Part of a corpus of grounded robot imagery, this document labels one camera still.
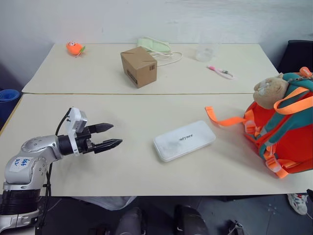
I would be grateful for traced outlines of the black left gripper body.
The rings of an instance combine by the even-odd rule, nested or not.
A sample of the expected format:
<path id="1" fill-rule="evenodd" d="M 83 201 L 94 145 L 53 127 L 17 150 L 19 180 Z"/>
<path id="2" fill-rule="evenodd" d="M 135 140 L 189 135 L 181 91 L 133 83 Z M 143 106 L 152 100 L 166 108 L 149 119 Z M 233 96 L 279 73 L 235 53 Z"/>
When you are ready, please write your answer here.
<path id="1" fill-rule="evenodd" d="M 85 127 L 81 133 L 76 133 L 76 145 L 81 154 L 94 151 L 94 144 L 91 142 L 91 135 L 95 133 L 94 127 Z"/>

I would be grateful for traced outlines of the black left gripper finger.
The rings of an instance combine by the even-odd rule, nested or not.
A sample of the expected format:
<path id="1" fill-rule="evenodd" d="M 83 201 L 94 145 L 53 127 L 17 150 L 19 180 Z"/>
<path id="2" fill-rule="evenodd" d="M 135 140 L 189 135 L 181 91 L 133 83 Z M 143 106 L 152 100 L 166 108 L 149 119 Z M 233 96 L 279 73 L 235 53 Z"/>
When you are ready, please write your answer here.
<path id="1" fill-rule="evenodd" d="M 107 130 L 113 128 L 114 125 L 109 124 L 109 123 L 99 123 L 95 125 L 90 125 L 87 128 L 89 129 L 89 132 L 91 134 L 93 133 L 101 133 L 101 132 L 106 132 Z"/>
<path id="2" fill-rule="evenodd" d="M 94 144 L 93 151 L 95 154 L 108 151 L 120 145 L 122 141 L 123 141 L 122 139 L 110 139 L 110 140 L 103 141 L 102 143 L 99 143 L 99 144 Z"/>

